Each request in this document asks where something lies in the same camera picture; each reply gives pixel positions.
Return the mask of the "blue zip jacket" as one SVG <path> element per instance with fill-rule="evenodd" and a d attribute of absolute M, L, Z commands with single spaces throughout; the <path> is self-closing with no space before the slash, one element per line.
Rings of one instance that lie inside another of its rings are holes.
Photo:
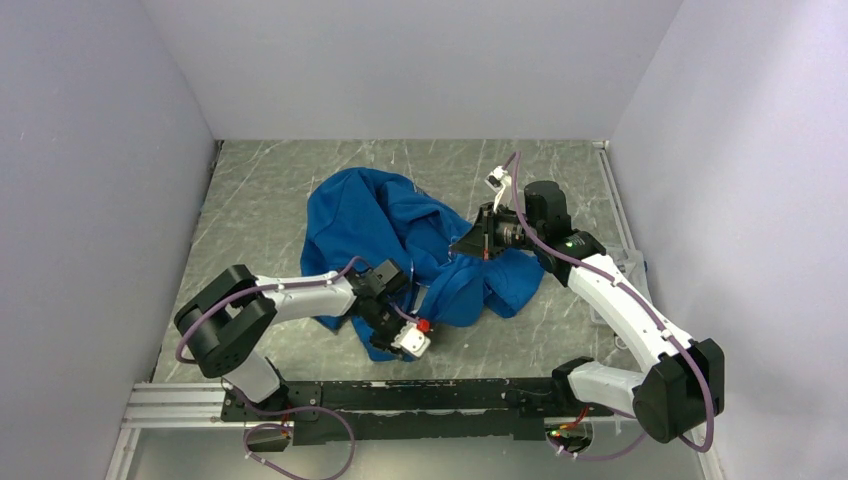
<path fill-rule="evenodd" d="M 306 211 L 302 275 L 342 268 L 354 256 L 371 266 L 392 259 L 414 284 L 398 305 L 408 310 L 418 301 L 419 316 L 432 324 L 469 327 L 484 309 L 514 317 L 545 275 L 519 250 L 489 261 L 450 254 L 470 223 L 399 174 L 341 170 L 315 189 Z"/>

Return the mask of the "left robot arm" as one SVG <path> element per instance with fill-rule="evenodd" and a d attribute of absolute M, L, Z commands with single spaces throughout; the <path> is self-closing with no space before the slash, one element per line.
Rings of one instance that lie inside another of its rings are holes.
<path fill-rule="evenodd" d="M 408 283 L 393 260 L 372 267 L 354 257 L 340 270 L 294 278 L 255 275 L 237 264 L 177 312 L 175 357 L 237 388 L 258 417 L 272 420 L 285 411 L 288 394 L 281 374 L 256 351 L 265 332 L 291 320 L 358 317 L 370 328 L 374 348 L 418 359 L 430 340 L 426 321 L 397 305 Z"/>

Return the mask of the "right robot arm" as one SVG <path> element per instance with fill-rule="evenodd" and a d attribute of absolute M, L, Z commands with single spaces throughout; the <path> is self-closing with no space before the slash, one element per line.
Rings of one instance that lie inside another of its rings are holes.
<path fill-rule="evenodd" d="M 586 301 L 628 346 L 638 371 L 588 357 L 552 374 L 551 401 L 574 415 L 588 404 L 634 418 L 660 443 L 680 439 L 704 453 L 722 412 L 724 361 L 712 339 L 695 340 L 667 319 L 617 268 L 604 246 L 573 227 L 564 192 L 553 181 L 528 184 L 524 208 L 509 207 L 518 192 L 508 174 L 490 174 L 493 201 L 480 206 L 454 253 L 493 260 L 510 249 L 533 252 L 541 267 Z"/>

